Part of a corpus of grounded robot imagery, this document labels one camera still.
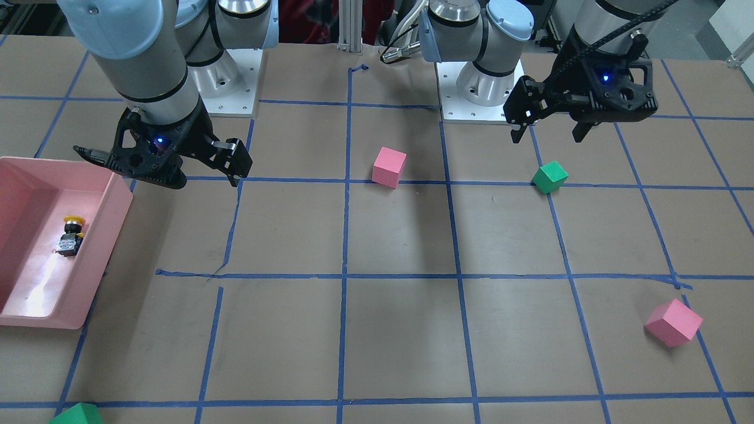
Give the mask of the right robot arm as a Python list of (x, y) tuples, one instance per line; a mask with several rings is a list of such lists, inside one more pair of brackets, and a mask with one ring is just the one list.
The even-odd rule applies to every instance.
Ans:
[(237, 55), (274, 48), (277, 1), (59, 1), (75, 37), (126, 104), (108, 152), (75, 147), (118, 175), (180, 190), (192, 158), (238, 186), (253, 161), (237, 138), (214, 134), (212, 114), (250, 115), (258, 65)]

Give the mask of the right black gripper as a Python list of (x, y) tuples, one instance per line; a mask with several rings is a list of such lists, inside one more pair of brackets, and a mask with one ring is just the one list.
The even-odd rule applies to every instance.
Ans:
[(117, 126), (117, 159), (125, 172), (118, 174), (180, 190), (187, 182), (181, 169), (184, 158), (223, 173), (234, 188), (253, 164), (242, 140), (216, 137), (202, 100), (186, 118), (172, 124), (148, 124), (134, 110), (123, 112)]

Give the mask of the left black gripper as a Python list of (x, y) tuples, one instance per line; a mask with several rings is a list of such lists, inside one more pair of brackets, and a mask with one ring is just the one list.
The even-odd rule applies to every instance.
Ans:
[(567, 67), (567, 60), (587, 45), (566, 41), (548, 78), (536, 81), (525, 75), (514, 85), (504, 104), (512, 143), (520, 143), (526, 125), (555, 113), (569, 114), (577, 122), (576, 143), (582, 143), (596, 123), (638, 122), (654, 115), (658, 101), (652, 62), (644, 51), (647, 44), (630, 41), (624, 54), (594, 51)]

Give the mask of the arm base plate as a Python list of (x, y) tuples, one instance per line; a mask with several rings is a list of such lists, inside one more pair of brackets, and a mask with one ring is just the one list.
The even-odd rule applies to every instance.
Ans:
[(521, 61), (502, 77), (480, 72), (471, 62), (439, 62), (435, 69), (445, 123), (508, 124), (504, 104), (524, 75)]
[(225, 50), (212, 64), (189, 64), (204, 106), (212, 117), (254, 116), (264, 50)]

